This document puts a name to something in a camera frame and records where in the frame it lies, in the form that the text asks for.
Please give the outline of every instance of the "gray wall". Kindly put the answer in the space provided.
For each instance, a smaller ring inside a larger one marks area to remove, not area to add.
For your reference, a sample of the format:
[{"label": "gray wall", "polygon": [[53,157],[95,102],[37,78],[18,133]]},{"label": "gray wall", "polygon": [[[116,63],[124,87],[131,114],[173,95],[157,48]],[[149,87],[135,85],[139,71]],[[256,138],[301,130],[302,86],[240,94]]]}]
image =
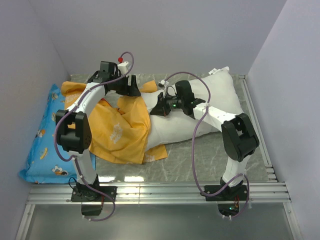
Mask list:
[{"label": "gray wall", "polygon": [[30,0],[67,70],[135,56],[136,73],[247,74],[286,0]]},{"label": "gray wall", "polygon": [[276,175],[305,240],[320,239],[320,2],[288,0],[248,85]]},{"label": "gray wall", "polygon": [[14,239],[30,184],[18,177],[53,83],[68,73],[28,0],[0,1],[0,239]]}]

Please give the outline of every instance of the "white pillow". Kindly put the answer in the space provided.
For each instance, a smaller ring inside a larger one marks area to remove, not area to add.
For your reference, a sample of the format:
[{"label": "white pillow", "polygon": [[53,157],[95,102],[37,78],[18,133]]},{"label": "white pillow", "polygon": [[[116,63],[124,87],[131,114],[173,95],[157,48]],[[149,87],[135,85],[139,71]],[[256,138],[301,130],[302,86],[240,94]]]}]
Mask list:
[{"label": "white pillow", "polygon": [[[210,105],[232,114],[241,114],[243,110],[240,106],[238,96],[234,88],[234,82],[229,74],[229,68],[214,71],[202,79],[209,87],[211,93]],[[195,98],[208,100],[208,91],[204,84],[198,79],[190,80],[190,85]],[[158,95],[163,90],[153,93],[141,93],[148,112],[156,106]],[[174,95],[174,90],[168,88],[168,93]],[[181,110],[172,110],[166,117],[150,115],[151,131],[148,136],[146,151],[160,144],[175,143],[192,138],[197,119],[185,115]],[[218,130],[211,125],[202,122],[197,130],[196,137]]]}]

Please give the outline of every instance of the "blue cloth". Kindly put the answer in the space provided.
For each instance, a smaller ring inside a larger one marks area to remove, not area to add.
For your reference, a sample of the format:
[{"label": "blue cloth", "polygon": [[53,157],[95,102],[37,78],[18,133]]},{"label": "blue cloth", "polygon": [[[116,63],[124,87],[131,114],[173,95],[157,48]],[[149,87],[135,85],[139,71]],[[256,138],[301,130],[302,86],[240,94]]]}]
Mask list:
[{"label": "blue cloth", "polygon": [[[39,184],[67,183],[69,178],[77,177],[72,161],[62,161],[54,147],[56,112],[65,109],[65,97],[57,85],[52,85],[44,115],[33,141],[25,169],[19,176],[27,182]],[[64,158],[69,158],[66,151],[58,145]],[[96,168],[96,156],[90,153],[93,168]]]}]

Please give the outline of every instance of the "white fabric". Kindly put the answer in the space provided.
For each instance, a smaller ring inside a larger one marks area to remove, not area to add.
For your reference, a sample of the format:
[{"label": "white fabric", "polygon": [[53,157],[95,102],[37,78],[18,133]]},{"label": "white fabric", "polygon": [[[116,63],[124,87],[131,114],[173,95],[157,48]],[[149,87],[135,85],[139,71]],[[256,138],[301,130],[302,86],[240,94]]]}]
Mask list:
[{"label": "white fabric", "polygon": [[[228,67],[216,70],[212,75],[203,78],[203,81],[210,89],[211,106],[232,114],[238,115],[243,113]],[[204,84],[198,79],[190,80],[189,82],[195,98],[207,101],[209,95]],[[157,104],[160,92],[163,92],[163,90],[153,93],[141,93],[149,113]],[[171,87],[168,88],[168,93],[170,95],[175,94]],[[150,121],[151,131],[148,136],[146,151],[159,144],[175,143],[192,138],[198,122],[198,120],[185,115],[181,110],[173,110],[166,117],[150,115]],[[197,130],[196,136],[199,137],[203,134],[217,131],[216,128],[202,122]]]}]

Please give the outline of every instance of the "yellow fabric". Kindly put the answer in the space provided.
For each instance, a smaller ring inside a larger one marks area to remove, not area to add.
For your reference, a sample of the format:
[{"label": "yellow fabric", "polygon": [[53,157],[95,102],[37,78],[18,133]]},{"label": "yellow fabric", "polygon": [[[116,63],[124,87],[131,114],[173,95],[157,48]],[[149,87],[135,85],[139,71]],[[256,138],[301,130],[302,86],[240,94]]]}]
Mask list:
[{"label": "yellow fabric", "polygon": [[[61,92],[65,96],[64,107],[71,106],[86,88],[83,83],[66,81]],[[157,90],[156,82],[142,86],[142,93]],[[119,109],[102,99],[91,112],[88,120],[92,132],[89,151],[94,155],[117,164],[142,164],[168,157],[164,145],[145,152],[151,123],[146,104],[141,96],[119,98]]]}]

